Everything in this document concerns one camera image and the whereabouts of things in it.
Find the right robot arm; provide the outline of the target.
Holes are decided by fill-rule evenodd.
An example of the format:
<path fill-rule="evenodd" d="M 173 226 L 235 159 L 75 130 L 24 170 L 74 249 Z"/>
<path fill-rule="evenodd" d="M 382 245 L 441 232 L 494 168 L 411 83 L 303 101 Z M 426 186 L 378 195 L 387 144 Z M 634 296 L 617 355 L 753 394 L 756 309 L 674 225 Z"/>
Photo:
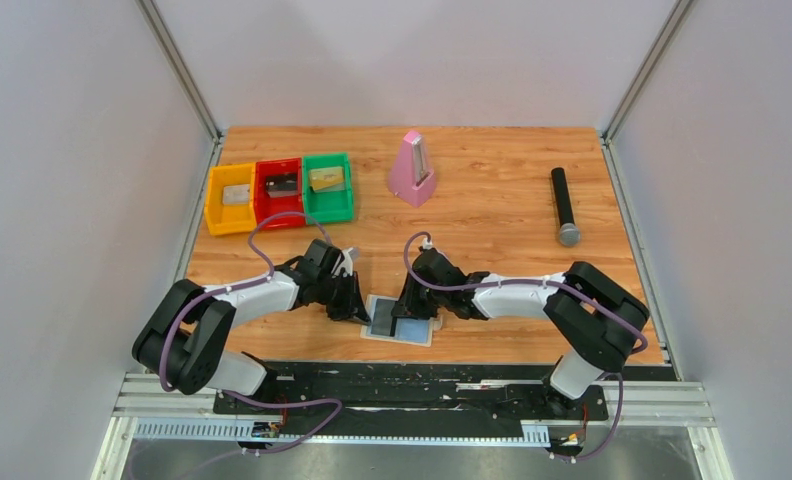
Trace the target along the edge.
<path fill-rule="evenodd" d="M 584 261 L 560 273 L 508 277 L 489 271 L 465 273 L 443 253 L 427 247 L 410 265 L 392 314 L 431 319 L 440 309 L 466 320 L 550 321 L 569 350 L 549 374 L 543 403 L 561 418 L 581 407 L 593 382 L 620 373 L 630 356 L 648 346 L 643 333 L 648 308 Z"/>

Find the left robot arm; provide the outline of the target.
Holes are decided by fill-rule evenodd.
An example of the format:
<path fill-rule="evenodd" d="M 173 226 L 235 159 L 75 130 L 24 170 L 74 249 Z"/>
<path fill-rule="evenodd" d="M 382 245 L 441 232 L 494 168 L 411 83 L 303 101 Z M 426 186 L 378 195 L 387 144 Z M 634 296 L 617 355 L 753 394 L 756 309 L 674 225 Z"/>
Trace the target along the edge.
<path fill-rule="evenodd" d="M 255 413 L 278 400 L 273 373 L 248 353 L 227 350 L 231 330 L 265 315 L 322 305 L 334 321 L 370 322 L 354 262 L 355 247 L 315 239 L 307 251 L 263 279 L 201 286 L 189 279 L 167 291 L 132 346 L 132 357 L 185 395 L 203 388 L 233 391 Z"/>

